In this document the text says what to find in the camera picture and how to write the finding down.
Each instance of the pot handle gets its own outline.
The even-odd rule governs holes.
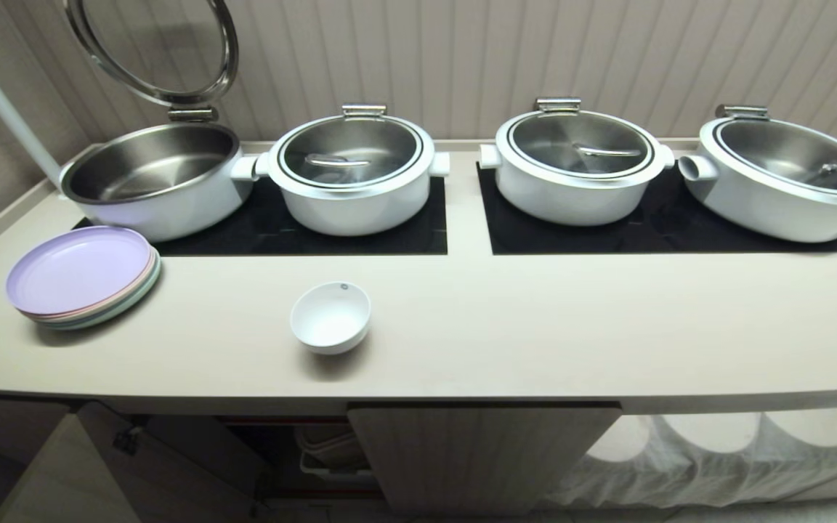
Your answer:
[[[432,166],[428,168],[429,176],[447,176],[451,173],[451,153],[435,153]]]
[[[680,174],[684,175],[688,182],[703,182],[707,179],[719,178],[719,170],[705,156],[682,156],[677,161],[677,165],[680,166]]]
[[[267,163],[270,153],[262,153],[258,156],[241,156],[230,172],[233,181],[256,182],[258,179],[268,176]]]
[[[502,157],[494,143],[481,143],[480,169],[495,169],[502,165]]]
[[[658,155],[661,155],[664,158],[664,168],[670,169],[677,163],[677,159],[674,157],[674,149],[671,149],[667,145],[660,145],[658,147]]]

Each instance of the countertop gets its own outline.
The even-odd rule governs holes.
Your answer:
[[[78,333],[36,327],[4,295],[20,256],[82,217],[51,193],[0,234],[0,393],[170,413],[444,398],[837,405],[837,253],[494,256],[476,159],[452,154],[446,256],[165,258],[142,304]],[[369,293],[372,330],[352,353],[316,357],[289,312],[333,280]]]

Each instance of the induction cooktop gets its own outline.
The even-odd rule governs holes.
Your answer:
[[[677,168],[652,179],[641,204],[618,222],[570,227],[519,211],[496,186],[496,170],[477,166],[493,254],[651,254],[837,252],[837,240],[804,244],[728,222],[700,204]]]
[[[153,244],[161,256],[331,256],[448,254],[445,181],[431,179],[428,202],[407,222],[366,236],[329,236],[293,219],[280,188],[270,179],[254,183],[249,198],[208,229]],[[74,229],[92,223],[83,219]]]

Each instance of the small bowl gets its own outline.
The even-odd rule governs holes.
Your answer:
[[[357,285],[334,281],[319,285],[293,305],[289,327],[315,354],[348,352],[366,336],[370,298]]]

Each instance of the plate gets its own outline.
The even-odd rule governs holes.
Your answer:
[[[6,280],[9,301],[34,315],[58,315],[107,300],[142,274],[153,248],[130,229],[87,227],[27,252]]]
[[[153,271],[150,272],[150,277],[144,281],[144,284],[137,288],[133,294],[127,296],[124,300],[120,301],[114,307],[99,312],[99,314],[91,315],[91,317],[74,319],[74,321],[69,321],[65,323],[58,323],[58,324],[51,324],[51,323],[42,323],[44,327],[53,328],[56,331],[76,331],[79,328],[87,328],[92,327],[93,325],[99,325],[100,323],[104,323],[109,321],[110,319],[117,317],[117,315],[122,314],[126,310],[129,310],[133,307],[138,301],[142,300],[144,296],[153,288],[153,285],[157,283],[157,280],[160,278],[160,257],[157,257],[156,265],[154,265]]]
[[[134,281],[130,282],[125,288],[121,289],[116,294],[113,294],[112,297],[107,298],[106,300],[102,300],[97,302],[97,304],[89,305],[89,307],[83,307],[82,309],[76,309],[74,311],[69,312],[61,312],[58,315],[33,315],[30,312],[21,312],[21,314],[26,315],[30,319],[34,321],[41,322],[41,323],[63,323],[67,321],[74,321],[76,319],[81,319],[84,317],[92,317],[92,315],[99,314],[106,309],[110,309],[113,306],[117,305],[120,301],[125,300],[125,298],[129,294],[133,294],[137,291],[144,281],[146,281],[150,274],[152,274],[154,266],[159,264],[160,262],[160,254],[157,253],[156,249],[150,255],[150,261],[148,262],[147,266],[144,267],[144,270],[137,275]]]

